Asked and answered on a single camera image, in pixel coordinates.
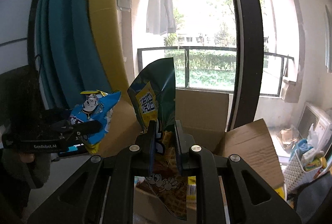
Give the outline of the dark green yellow snack bag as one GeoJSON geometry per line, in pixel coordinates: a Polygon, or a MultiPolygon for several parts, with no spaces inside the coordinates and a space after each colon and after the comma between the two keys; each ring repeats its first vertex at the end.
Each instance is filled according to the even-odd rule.
{"type": "Polygon", "coordinates": [[[153,169],[141,189],[150,190],[170,214],[186,221],[188,179],[180,175],[176,160],[173,58],[162,58],[148,64],[134,79],[127,93],[142,131],[147,133],[149,123],[156,122],[153,169]]]}

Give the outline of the yellow curtain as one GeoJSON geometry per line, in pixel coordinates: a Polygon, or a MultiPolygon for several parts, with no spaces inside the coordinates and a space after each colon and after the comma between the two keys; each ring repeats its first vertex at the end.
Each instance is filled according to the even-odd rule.
{"type": "Polygon", "coordinates": [[[122,99],[130,102],[118,27],[116,0],[88,0],[89,18],[102,66],[113,90],[122,92],[122,99]]]}

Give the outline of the black balcony railing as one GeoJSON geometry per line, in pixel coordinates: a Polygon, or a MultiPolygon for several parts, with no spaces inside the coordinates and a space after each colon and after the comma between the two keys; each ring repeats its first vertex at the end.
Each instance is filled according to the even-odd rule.
{"type": "MultiPolygon", "coordinates": [[[[137,50],[138,70],[156,59],[174,59],[176,85],[179,88],[212,89],[232,93],[235,86],[236,48],[173,46],[150,47],[137,50]]],[[[279,97],[288,65],[294,58],[264,52],[261,96],[279,97]]]]}

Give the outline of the brown cardboard box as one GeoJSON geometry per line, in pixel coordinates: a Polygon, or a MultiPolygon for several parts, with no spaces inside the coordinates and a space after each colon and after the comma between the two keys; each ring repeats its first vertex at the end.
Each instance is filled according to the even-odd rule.
{"type": "MultiPolygon", "coordinates": [[[[223,93],[176,90],[175,123],[181,122],[185,133],[213,154],[222,153],[221,140],[225,137],[228,96],[223,93]]],[[[133,145],[137,136],[144,134],[137,121],[134,107],[125,100],[113,108],[110,129],[101,143],[103,158],[116,156],[133,145]]]]}

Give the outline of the grey hanging shirt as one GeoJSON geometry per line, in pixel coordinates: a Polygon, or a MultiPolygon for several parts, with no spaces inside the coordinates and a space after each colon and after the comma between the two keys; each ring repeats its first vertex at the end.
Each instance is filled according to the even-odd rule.
{"type": "Polygon", "coordinates": [[[146,15],[146,32],[163,35],[176,32],[173,0],[149,0],[146,15]]]}

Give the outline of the grey cloth bag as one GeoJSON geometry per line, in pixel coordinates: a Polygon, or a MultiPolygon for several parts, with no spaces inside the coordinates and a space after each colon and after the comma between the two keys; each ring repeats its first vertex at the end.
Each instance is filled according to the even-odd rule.
{"type": "Polygon", "coordinates": [[[331,174],[328,172],[302,188],[294,209],[302,223],[331,223],[331,174]]]}

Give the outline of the teal curtain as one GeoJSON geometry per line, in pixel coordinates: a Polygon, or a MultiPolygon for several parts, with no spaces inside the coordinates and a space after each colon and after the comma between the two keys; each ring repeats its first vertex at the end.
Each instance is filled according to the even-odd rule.
{"type": "Polygon", "coordinates": [[[84,90],[111,92],[92,34],[88,0],[38,0],[35,48],[47,108],[73,108],[84,90]]]}

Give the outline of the white plastic basket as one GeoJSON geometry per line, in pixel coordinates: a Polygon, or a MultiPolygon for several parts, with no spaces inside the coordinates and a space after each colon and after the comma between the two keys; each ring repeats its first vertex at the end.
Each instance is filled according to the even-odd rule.
{"type": "Polygon", "coordinates": [[[311,163],[303,167],[298,154],[294,153],[283,172],[287,193],[294,192],[300,186],[317,179],[326,166],[325,157],[321,157],[314,159],[311,163]]]}

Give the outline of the white air conditioner unit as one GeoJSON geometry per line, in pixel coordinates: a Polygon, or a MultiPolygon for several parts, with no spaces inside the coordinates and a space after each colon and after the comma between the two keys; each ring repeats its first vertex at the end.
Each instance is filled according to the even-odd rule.
{"type": "Polygon", "coordinates": [[[306,102],[297,126],[301,138],[308,138],[311,126],[319,136],[319,148],[326,153],[331,144],[331,117],[321,108],[306,102]]]}

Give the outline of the blue cartoon snack bag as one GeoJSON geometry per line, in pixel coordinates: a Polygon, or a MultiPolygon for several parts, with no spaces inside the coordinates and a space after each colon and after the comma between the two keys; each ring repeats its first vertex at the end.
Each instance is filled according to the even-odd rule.
{"type": "Polygon", "coordinates": [[[107,93],[100,90],[85,90],[82,104],[76,105],[71,111],[69,120],[71,125],[82,124],[89,121],[98,121],[101,129],[92,134],[81,135],[82,143],[90,154],[99,151],[101,140],[109,132],[114,106],[119,102],[121,92],[107,93]]]}

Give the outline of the black window frame post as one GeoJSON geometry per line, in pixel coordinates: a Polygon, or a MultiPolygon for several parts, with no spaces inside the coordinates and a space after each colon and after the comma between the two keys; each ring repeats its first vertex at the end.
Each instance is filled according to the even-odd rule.
{"type": "Polygon", "coordinates": [[[254,121],[263,74],[263,23],[259,0],[233,0],[236,74],[227,131],[254,121]]]}

